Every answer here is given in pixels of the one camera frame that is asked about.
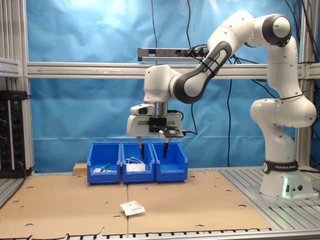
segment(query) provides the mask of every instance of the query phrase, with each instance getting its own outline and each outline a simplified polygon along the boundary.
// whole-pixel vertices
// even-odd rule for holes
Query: blue curtain
[[[138,48],[155,48],[151,0],[27,0],[29,60],[33,62],[137,63]],[[280,13],[294,21],[285,1],[190,0],[191,45],[206,44],[212,32],[238,10],[257,18]],[[158,48],[188,48],[187,0],[154,0]],[[236,55],[267,62],[263,48],[243,46]],[[132,142],[126,133],[130,107],[143,102],[143,79],[31,79],[35,169],[71,171],[86,162],[92,142]],[[229,80],[212,80],[194,105],[198,136],[180,143],[190,168],[226,167]],[[270,95],[251,80],[234,80],[230,96],[231,166],[261,166],[265,143],[250,117],[257,99]],[[193,130],[191,106],[172,100],[183,111],[182,126]],[[294,136],[294,129],[287,129]]]

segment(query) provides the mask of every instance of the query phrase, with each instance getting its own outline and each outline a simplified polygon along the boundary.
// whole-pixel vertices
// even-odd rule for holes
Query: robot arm
[[[236,12],[211,35],[208,55],[194,70],[180,74],[168,65],[148,68],[144,79],[144,104],[131,108],[127,133],[138,138],[141,149],[142,136],[166,138],[165,158],[170,140],[186,133],[182,130],[181,116],[167,113],[169,99],[186,104],[198,101],[210,79],[243,44],[267,49],[267,83],[280,95],[280,99],[257,100],[250,110],[265,140],[260,192],[268,201],[317,197],[311,181],[298,171],[293,139],[283,131],[283,127],[308,127],[317,116],[315,106],[301,92],[297,44],[291,36],[290,22],[283,15],[254,19],[245,11]]]
[[[169,99],[186,104],[197,102],[208,82],[243,44],[284,46],[290,38],[290,22],[280,14],[254,19],[246,11],[236,12],[213,32],[207,44],[209,52],[194,70],[181,74],[168,65],[155,65],[146,70],[144,103],[130,109],[127,133],[139,137],[140,145],[142,136],[183,137],[181,116],[167,113]]]

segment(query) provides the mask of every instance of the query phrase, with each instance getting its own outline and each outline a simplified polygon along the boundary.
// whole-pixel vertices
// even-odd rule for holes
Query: metal table
[[[192,168],[190,172],[219,171],[232,183],[243,197],[272,225],[267,229],[226,230],[226,231],[196,231],[196,232],[167,232],[146,234],[123,234],[102,236],[98,235],[66,236],[65,240],[104,240],[132,238],[135,240],[152,239],[201,239],[201,240],[230,240],[230,239],[320,239],[320,200],[306,200],[291,203],[277,203],[277,206],[266,207],[249,190],[251,185],[261,184],[263,170],[261,167],[228,167],[228,168]],[[320,183],[320,174],[305,174],[315,183]],[[66,173],[38,173],[34,176],[72,175]],[[22,179],[0,179],[0,206],[9,197]]]

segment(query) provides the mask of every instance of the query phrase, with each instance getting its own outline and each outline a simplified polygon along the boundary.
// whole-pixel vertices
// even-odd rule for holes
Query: blue plastic bin
[[[138,142],[123,142],[122,145],[122,176],[124,183],[145,183],[155,180],[155,157],[150,142],[144,144],[144,159],[141,156],[141,150]],[[127,172],[127,160],[135,157],[142,160],[145,164],[145,171]]]
[[[87,165],[87,179],[90,184],[114,184],[121,181],[121,143],[93,142]],[[111,164],[106,170],[115,172],[94,172],[94,169]]]
[[[156,160],[155,180],[159,183],[184,182],[188,179],[188,158],[179,142],[171,142],[164,158],[163,142],[152,143]]]

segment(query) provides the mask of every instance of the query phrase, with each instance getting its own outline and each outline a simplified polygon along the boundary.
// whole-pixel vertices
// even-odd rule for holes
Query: cardboard surface
[[[130,184],[128,196],[145,208],[129,217],[130,234],[272,227],[218,171],[189,172],[185,183]]]
[[[128,197],[145,208],[129,222],[120,207]],[[103,235],[117,235],[127,229],[141,234],[271,226],[217,171],[190,172],[185,183],[130,184],[128,195],[125,184],[88,185],[85,176],[34,176],[0,210],[0,239],[59,239],[96,235],[103,228]]]
[[[96,235],[103,228],[105,235],[126,234],[127,217],[120,207],[126,202],[123,184],[88,185],[86,177],[71,175],[35,176],[0,210],[0,239],[59,239]]]

